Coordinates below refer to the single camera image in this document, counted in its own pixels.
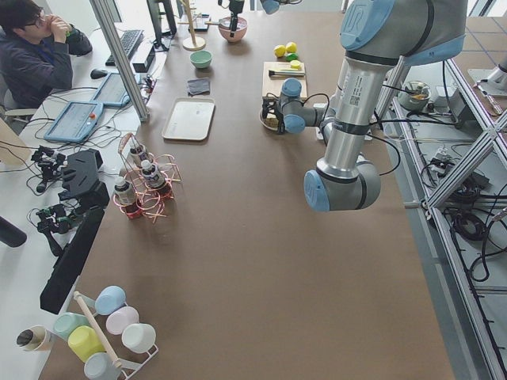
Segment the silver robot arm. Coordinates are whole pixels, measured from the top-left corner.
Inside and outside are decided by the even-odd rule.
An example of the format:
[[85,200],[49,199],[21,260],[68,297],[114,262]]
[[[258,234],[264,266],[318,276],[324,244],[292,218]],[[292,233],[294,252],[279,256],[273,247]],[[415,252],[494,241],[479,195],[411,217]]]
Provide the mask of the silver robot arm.
[[[229,30],[236,32],[238,29],[238,15],[242,13],[244,7],[243,0],[230,0],[228,2],[228,9],[231,14]],[[281,6],[297,5],[300,1],[285,1],[285,0],[261,0],[262,9],[267,14],[275,13]]]
[[401,58],[419,66],[458,55],[466,18],[465,1],[355,1],[341,24],[344,65],[329,108],[305,107],[299,82],[284,81],[276,110],[285,130],[320,127],[326,141],[324,157],[304,176],[310,207],[359,210],[377,200],[379,174],[361,149],[385,75]]

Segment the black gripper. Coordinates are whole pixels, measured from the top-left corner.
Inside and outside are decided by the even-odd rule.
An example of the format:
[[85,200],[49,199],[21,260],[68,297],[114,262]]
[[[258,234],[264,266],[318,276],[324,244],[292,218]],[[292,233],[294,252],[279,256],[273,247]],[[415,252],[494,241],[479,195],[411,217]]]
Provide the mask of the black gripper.
[[275,111],[275,117],[277,120],[276,133],[278,135],[282,135],[285,133],[284,114],[281,112]]
[[244,0],[229,0],[228,9],[231,13],[230,31],[236,32],[238,25],[238,15],[242,13],[245,1]]

